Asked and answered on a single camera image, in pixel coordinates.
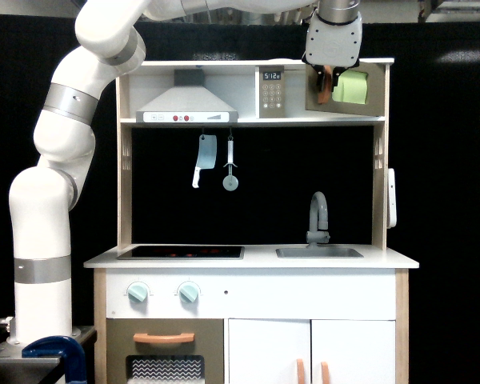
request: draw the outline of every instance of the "black backdrop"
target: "black backdrop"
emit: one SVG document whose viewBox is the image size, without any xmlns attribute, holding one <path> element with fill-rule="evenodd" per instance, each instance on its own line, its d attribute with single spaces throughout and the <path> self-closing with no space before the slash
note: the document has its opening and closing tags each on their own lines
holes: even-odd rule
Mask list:
<svg viewBox="0 0 480 384">
<path fill-rule="evenodd" d="M 306 32 L 137 28 L 148 60 L 300 58 Z M 0 317 L 14 314 L 8 189 L 38 159 L 38 113 L 55 67 L 76 46 L 73 20 L 0 16 Z M 395 58 L 390 166 L 398 224 L 388 246 L 421 265 L 410 273 L 410 381 L 480 382 L 480 23 L 367 25 L 362 57 Z M 82 264 L 116 242 L 114 84 L 92 126 L 96 155 L 70 214 L 75 324 L 93 322 L 92 271 Z M 229 133 L 216 133 L 225 147 Z M 322 189 L 332 240 L 369 242 L 371 176 L 363 159 L 371 157 L 371 135 L 369 127 L 234 130 L 240 187 L 228 194 L 220 186 L 225 169 L 204 174 L 200 190 L 189 188 L 195 131 L 137 132 L 134 240 L 302 242 L 310 197 Z"/>
</svg>

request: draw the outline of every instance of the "hanging utensil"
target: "hanging utensil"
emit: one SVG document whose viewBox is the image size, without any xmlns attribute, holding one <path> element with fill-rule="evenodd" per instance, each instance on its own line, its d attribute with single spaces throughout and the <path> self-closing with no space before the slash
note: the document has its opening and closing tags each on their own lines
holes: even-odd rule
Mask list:
<svg viewBox="0 0 480 384">
<path fill-rule="evenodd" d="M 202 134 L 199 137 L 198 160 L 195 164 L 194 179 L 192 187 L 199 188 L 199 177 L 201 170 L 211 170 L 215 167 L 217 157 L 217 136 L 214 134 Z"/>
<path fill-rule="evenodd" d="M 232 191 L 238 188 L 238 179 L 233 176 L 233 135 L 230 134 L 227 140 L 227 164 L 228 166 L 228 175 L 222 181 L 222 185 L 226 190 Z"/>
</svg>

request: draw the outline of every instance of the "faucet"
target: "faucet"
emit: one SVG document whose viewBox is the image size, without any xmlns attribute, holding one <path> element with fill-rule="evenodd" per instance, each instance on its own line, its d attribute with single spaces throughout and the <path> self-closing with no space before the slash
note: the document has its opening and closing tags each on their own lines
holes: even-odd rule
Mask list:
<svg viewBox="0 0 480 384">
<path fill-rule="evenodd" d="M 318 246 L 317 243 L 328 243 L 330 236 L 327 229 L 329 229 L 329 214 L 326 197 L 322 192 L 315 192 L 311 198 L 310 230 L 306 234 L 307 247 L 315 248 Z"/>
</svg>

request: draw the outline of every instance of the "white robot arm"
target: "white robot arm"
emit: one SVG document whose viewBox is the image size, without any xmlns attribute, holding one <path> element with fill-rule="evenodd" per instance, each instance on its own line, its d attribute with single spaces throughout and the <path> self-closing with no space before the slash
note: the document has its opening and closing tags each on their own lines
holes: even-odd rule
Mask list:
<svg viewBox="0 0 480 384">
<path fill-rule="evenodd" d="M 75 31 L 82 46 L 59 64 L 34 131 L 40 159 L 10 188 L 14 238 L 16 341 L 70 335 L 71 273 L 69 211 L 77 203 L 94 154 L 90 128 L 105 86 L 137 69 L 146 56 L 133 28 L 153 20 L 231 7 L 277 13 L 310 0 L 88 0 Z M 305 60 L 348 67 L 361 45 L 359 0 L 321 0 L 308 31 Z"/>
</svg>

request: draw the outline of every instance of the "range hood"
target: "range hood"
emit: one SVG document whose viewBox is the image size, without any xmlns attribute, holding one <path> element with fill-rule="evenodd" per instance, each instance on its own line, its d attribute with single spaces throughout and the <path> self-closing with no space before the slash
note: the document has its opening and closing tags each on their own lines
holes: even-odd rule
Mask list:
<svg viewBox="0 0 480 384">
<path fill-rule="evenodd" d="M 204 87 L 202 70 L 175 70 L 174 87 L 144 105 L 135 117 L 153 124 L 218 124 L 237 122 L 238 112 Z"/>
</svg>

